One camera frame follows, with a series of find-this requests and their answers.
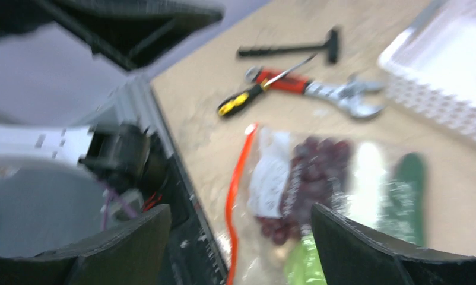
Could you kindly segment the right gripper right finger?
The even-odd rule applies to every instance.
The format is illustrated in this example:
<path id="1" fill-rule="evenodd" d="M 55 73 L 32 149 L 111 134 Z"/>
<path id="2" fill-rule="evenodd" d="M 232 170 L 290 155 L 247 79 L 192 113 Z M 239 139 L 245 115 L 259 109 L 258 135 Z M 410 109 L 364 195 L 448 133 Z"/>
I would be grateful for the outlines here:
<path id="1" fill-rule="evenodd" d="M 476 256 L 405 242 L 321 204 L 312 206 L 311 220 L 328 284 L 476 285 Z"/>

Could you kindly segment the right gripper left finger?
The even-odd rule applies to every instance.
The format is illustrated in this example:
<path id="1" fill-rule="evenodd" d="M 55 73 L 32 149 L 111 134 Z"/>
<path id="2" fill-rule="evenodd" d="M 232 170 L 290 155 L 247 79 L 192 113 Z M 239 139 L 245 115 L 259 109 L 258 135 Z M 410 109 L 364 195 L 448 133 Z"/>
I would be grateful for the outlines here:
<path id="1" fill-rule="evenodd" d="M 54 251 L 0 257 L 0 284 L 156 284 L 172 223 L 170 207 Z"/>

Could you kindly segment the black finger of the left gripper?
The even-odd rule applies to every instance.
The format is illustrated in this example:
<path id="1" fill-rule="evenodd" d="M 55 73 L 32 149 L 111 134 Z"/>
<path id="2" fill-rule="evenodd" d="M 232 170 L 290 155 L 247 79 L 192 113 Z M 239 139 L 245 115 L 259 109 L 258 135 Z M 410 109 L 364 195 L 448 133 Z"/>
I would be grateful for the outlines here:
<path id="1" fill-rule="evenodd" d="M 0 38 L 57 23 L 125 71 L 147 67 L 224 18 L 208 1 L 0 1 Z"/>

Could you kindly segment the green cabbage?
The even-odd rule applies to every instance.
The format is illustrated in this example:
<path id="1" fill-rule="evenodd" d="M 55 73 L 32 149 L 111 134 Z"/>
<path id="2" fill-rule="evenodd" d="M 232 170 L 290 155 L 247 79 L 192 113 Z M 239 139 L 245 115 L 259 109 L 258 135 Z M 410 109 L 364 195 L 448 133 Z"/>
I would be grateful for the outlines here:
<path id="1" fill-rule="evenodd" d="M 313 234 L 303 236 L 284 264 L 290 285 L 327 285 Z"/>

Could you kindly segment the white radish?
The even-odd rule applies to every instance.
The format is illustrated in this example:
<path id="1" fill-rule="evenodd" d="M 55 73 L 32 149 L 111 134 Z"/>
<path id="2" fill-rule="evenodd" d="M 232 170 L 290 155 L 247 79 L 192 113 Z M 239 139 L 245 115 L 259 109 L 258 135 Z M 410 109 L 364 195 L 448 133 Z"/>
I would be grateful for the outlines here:
<path id="1" fill-rule="evenodd" d="M 373 142 L 359 144 L 351 161 L 348 218 L 368 227 L 376 227 L 386 176 L 382 149 Z"/>

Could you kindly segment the green cucumber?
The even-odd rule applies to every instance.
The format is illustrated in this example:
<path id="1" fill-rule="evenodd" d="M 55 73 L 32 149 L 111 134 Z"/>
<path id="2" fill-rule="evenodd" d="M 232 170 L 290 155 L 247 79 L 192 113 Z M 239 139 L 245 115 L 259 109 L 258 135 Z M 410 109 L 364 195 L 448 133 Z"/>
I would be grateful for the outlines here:
<path id="1" fill-rule="evenodd" d="M 379 230 L 387 235 L 425 245 L 423 200 L 427 169 L 419 153 L 402 156 L 386 183 Z"/>

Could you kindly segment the dark red grapes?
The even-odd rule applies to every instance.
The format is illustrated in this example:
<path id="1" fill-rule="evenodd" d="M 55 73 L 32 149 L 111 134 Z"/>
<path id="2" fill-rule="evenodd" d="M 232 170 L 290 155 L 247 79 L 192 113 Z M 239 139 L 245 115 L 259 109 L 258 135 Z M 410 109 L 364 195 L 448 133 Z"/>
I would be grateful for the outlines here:
<path id="1" fill-rule="evenodd" d="M 261 233 L 276 245 L 312 233 L 311 208 L 335 208 L 347 191 L 352 145 L 349 140 L 307 137 L 293 149 L 286 186 L 280 195 L 279 217 L 259 217 Z"/>

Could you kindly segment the clear orange zip bag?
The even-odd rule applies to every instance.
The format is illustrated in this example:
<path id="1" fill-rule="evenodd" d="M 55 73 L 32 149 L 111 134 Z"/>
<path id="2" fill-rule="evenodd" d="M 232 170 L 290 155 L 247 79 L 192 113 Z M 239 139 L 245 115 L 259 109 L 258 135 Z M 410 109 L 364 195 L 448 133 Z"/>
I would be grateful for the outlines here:
<path id="1" fill-rule="evenodd" d="M 420 153 L 258 123 L 245 134 L 225 207 L 227 284 L 325 284 L 311 226 L 314 204 L 424 246 L 427 170 Z"/>

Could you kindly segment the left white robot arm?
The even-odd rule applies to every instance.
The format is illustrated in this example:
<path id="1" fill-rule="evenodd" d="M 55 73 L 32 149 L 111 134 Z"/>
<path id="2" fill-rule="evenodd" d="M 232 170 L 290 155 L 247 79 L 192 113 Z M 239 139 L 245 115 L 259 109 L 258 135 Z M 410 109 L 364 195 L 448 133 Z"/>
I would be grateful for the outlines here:
<path id="1" fill-rule="evenodd" d="M 225 9 L 207 1 L 0 1 L 0 39 L 57 23 L 124 71 L 149 66 Z M 0 164 L 48 165 L 124 192 L 156 189 L 177 149 L 150 82 L 136 77 L 113 92 L 117 124 L 0 123 Z"/>

